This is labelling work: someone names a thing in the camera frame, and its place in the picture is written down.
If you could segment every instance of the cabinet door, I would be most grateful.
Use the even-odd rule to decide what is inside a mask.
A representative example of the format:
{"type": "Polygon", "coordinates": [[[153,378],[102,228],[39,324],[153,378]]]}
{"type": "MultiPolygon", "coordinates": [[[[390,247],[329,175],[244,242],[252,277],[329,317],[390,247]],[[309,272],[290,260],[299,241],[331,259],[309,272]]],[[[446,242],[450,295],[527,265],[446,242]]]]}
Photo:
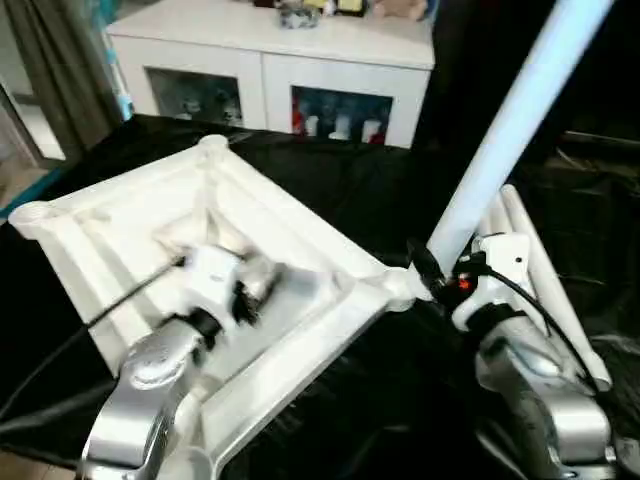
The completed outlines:
{"type": "Polygon", "coordinates": [[[429,72],[264,55],[269,130],[409,148],[429,72]]]}
{"type": "Polygon", "coordinates": [[[266,128],[260,54],[112,37],[136,112],[266,128]]]}

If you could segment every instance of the white tube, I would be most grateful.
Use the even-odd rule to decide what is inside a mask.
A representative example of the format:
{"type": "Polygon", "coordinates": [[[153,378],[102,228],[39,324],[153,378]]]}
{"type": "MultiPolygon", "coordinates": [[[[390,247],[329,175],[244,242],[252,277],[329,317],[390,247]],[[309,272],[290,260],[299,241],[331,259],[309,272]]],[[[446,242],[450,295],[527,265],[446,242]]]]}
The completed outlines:
{"type": "MultiPolygon", "coordinates": [[[[511,233],[515,230],[513,225],[511,224],[511,220],[509,219],[509,215],[507,214],[507,209],[502,201],[502,197],[500,194],[496,195],[496,198],[493,200],[491,204],[491,208],[489,209],[489,214],[485,215],[485,218],[489,219],[490,224],[490,233],[511,233]]],[[[531,271],[531,262],[533,258],[529,255],[528,261],[528,271],[527,275],[521,283],[521,287],[524,288],[527,293],[529,293],[534,298],[536,297],[535,290],[533,289],[532,282],[529,278],[531,271]]],[[[533,323],[542,331],[546,332],[546,325],[544,323],[544,319],[542,315],[524,298],[519,295],[515,296],[515,302],[518,305],[518,308],[524,311],[527,316],[531,319],[533,323]]]]}
{"type": "Polygon", "coordinates": [[[512,185],[502,187],[502,199],[507,208],[511,224],[517,232],[525,233],[531,242],[529,252],[529,274],[533,280],[538,299],[560,328],[571,340],[584,359],[587,368],[602,390],[611,388],[611,376],[600,356],[593,351],[582,324],[567,297],[558,274],[547,255],[544,245],[527,214],[518,192],[512,185]]]}
{"type": "Polygon", "coordinates": [[[614,0],[558,0],[428,247],[445,274],[560,93],[614,0]]]}

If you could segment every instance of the orange light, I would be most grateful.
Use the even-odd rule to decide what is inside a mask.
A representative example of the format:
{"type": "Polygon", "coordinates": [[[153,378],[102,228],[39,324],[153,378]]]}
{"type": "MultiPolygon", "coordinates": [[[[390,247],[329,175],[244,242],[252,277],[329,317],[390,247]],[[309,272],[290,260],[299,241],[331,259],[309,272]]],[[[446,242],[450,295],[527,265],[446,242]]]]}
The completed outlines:
{"type": "Polygon", "coordinates": [[[464,279],[464,278],[459,278],[458,279],[458,286],[462,290],[469,290],[471,288],[471,282],[469,280],[464,279]]]}

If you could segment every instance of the figurine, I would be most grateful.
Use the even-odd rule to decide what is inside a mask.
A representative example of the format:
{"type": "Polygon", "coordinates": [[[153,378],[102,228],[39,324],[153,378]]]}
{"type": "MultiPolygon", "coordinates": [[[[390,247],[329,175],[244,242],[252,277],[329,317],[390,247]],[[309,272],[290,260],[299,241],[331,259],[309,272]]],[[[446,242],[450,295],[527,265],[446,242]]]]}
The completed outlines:
{"type": "Polygon", "coordinates": [[[426,0],[376,0],[373,13],[377,17],[407,17],[418,21],[427,11],[426,0]]]}
{"type": "Polygon", "coordinates": [[[280,26],[287,29],[313,28],[318,25],[320,11],[306,5],[282,4],[278,7],[280,26]]]}

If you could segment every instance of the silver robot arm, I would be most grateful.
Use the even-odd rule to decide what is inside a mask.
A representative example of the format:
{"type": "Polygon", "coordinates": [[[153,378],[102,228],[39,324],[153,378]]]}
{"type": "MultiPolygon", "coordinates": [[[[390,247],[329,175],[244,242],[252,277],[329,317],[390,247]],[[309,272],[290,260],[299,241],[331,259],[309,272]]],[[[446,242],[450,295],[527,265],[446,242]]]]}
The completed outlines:
{"type": "Polygon", "coordinates": [[[245,260],[216,247],[192,252],[185,268],[184,314],[171,316],[132,347],[93,425],[76,478],[156,478],[178,405],[216,337],[240,321],[255,322],[280,273],[264,257],[245,260]]]}
{"type": "Polygon", "coordinates": [[[447,280],[428,251],[413,256],[425,286],[466,338],[476,381],[502,405],[498,419],[481,415],[482,445],[522,478],[614,478],[611,427],[594,386],[557,332],[541,328],[512,287],[484,273],[522,283],[528,249],[523,234],[477,238],[447,280]]]}

